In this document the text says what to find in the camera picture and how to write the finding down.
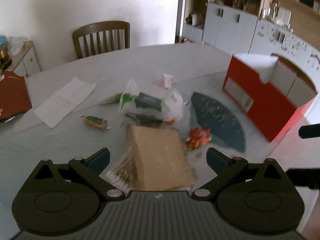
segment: wooden chair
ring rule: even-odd
[[[101,54],[105,52],[109,52],[108,49],[108,43],[110,44],[111,51],[115,50],[115,40],[113,38],[113,31],[116,31],[116,40],[117,40],[117,49],[121,49],[121,40],[120,40],[120,30],[124,30],[124,47],[126,49],[130,48],[130,23],[128,22],[123,22],[123,21],[107,21],[107,22],[98,22],[98,23],[93,23],[89,24],[86,26],[83,26],[76,31],[73,32],[72,37],[73,37],[73,43],[75,45],[76,53],[78,56],[78,59],[83,58],[82,51],[81,51],[81,46],[80,46],[80,37],[83,37],[83,42],[84,42],[84,50],[85,54],[87,57],[93,56],[96,54]],[[104,51],[101,48],[101,41],[100,41],[100,32],[102,32],[103,36],[103,46],[104,46]],[[94,38],[93,34],[96,33],[96,46],[94,44]],[[90,35],[90,47],[91,47],[91,53],[89,53],[89,47],[88,47],[88,42],[86,35]]]

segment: white paper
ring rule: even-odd
[[[84,101],[95,87],[96,84],[86,83],[74,77],[70,83],[44,101],[35,110],[35,114],[50,128],[53,128]]]

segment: dark blue fan-shaped object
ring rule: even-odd
[[[218,100],[193,93],[191,103],[198,124],[211,129],[211,134],[221,139],[228,147],[245,151],[245,136],[241,124],[234,114]]]

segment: metal screw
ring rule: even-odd
[[[122,195],[122,191],[119,189],[111,189],[107,191],[108,197],[120,197]]]
[[[207,197],[210,195],[210,191],[204,188],[197,189],[194,193],[198,197]]]

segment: white wall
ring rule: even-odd
[[[175,39],[178,0],[1,1],[0,34],[33,40],[43,70],[75,60],[72,32],[94,22],[130,22],[131,48]]]

